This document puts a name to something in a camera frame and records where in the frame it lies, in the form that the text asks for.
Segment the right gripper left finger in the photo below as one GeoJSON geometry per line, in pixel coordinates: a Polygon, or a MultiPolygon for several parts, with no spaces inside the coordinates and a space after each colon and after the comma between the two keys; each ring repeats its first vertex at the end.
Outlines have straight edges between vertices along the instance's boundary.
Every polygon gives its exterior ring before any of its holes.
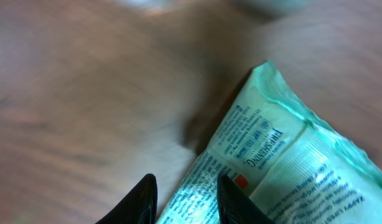
{"type": "Polygon", "coordinates": [[[146,174],[131,191],[96,224],[154,224],[157,216],[157,182],[146,174]]]}

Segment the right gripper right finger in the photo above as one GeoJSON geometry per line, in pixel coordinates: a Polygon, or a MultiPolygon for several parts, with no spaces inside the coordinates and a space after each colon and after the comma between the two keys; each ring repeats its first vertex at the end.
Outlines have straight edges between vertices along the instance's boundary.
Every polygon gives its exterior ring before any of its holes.
{"type": "Polygon", "coordinates": [[[274,224],[227,175],[217,182],[220,224],[274,224]]]}

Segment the teal wet wipes pack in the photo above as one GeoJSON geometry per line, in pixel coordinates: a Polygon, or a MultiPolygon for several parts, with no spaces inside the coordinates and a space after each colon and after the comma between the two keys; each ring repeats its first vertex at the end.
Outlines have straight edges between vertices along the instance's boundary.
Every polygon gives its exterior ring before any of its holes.
{"type": "Polygon", "coordinates": [[[218,223],[222,174],[275,223],[382,223],[382,170],[272,62],[253,69],[159,223],[218,223]]]}

